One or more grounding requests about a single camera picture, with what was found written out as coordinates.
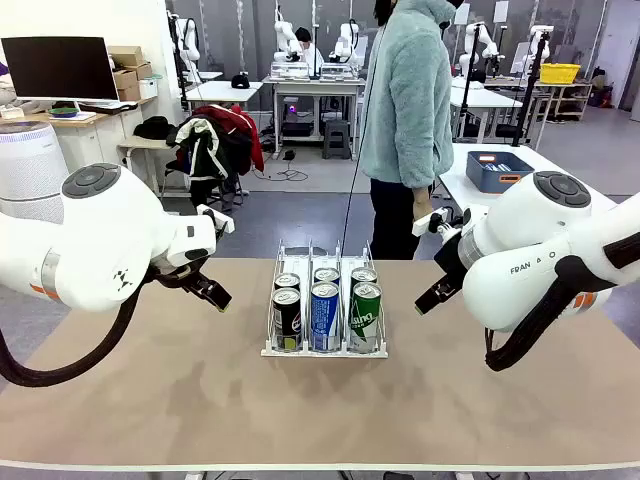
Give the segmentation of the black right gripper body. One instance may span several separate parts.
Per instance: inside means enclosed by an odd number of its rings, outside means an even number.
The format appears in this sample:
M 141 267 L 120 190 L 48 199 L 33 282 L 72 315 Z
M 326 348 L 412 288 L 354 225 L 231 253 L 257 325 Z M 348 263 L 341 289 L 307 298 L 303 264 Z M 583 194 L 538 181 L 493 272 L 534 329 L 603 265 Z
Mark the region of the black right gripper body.
M 458 292 L 462 288 L 464 278 L 474 263 L 470 257 L 473 249 L 471 233 L 456 233 L 443 242 L 441 249 L 434 256 L 434 260 L 444 272 L 444 276 L 436 284 L 437 292 Z

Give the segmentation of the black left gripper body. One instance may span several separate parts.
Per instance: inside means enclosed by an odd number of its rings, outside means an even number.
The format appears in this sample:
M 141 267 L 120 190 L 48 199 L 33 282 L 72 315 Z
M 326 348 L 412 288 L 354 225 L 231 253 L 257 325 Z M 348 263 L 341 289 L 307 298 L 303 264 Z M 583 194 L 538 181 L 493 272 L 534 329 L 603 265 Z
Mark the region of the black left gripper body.
M 195 295 L 204 295 L 208 291 L 208 279 L 200 273 L 205 259 L 189 262 L 169 273 L 163 273 L 158 266 L 148 267 L 148 282 L 157 281 L 169 289 L 182 288 Z

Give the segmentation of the person's right hand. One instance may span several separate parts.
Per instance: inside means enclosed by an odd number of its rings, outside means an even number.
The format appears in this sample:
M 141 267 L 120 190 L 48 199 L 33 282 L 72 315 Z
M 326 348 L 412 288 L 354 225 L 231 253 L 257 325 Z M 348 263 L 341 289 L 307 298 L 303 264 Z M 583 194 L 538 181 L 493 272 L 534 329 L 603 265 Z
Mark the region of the person's right hand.
M 413 194 L 413 220 L 418 221 L 433 212 L 431 194 L 428 187 L 412 190 Z

